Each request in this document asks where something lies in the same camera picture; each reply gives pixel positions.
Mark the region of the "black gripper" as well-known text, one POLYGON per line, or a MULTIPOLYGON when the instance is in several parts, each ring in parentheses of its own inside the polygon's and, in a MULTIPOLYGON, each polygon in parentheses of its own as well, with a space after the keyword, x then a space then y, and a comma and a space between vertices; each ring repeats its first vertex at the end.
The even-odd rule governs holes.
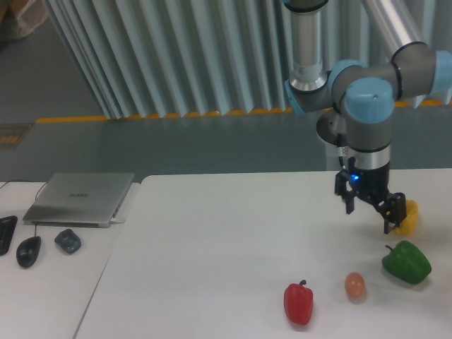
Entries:
POLYGON ((383 233, 389 234, 406 219, 406 198, 401 192, 388 190, 389 163, 376 169, 362 169, 354 162, 335 176, 335 195, 345 204, 346 213, 354 209, 355 197, 372 205, 383 218, 383 233))

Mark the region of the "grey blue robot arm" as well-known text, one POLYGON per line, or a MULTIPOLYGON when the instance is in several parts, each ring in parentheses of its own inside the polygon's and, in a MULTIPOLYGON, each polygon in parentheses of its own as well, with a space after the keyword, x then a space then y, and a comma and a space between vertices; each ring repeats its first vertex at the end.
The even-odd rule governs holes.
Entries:
POLYGON ((293 110, 332 108, 317 133, 338 150, 340 171, 334 192, 346 211, 359 199, 384 220, 384 232, 406 219, 405 195, 388 190, 394 104, 414 97, 451 98, 451 53, 433 51, 402 1, 364 1, 389 60, 368 66, 344 59, 330 71, 323 65, 322 11, 325 1, 285 1, 292 28, 293 68, 285 86, 293 110))

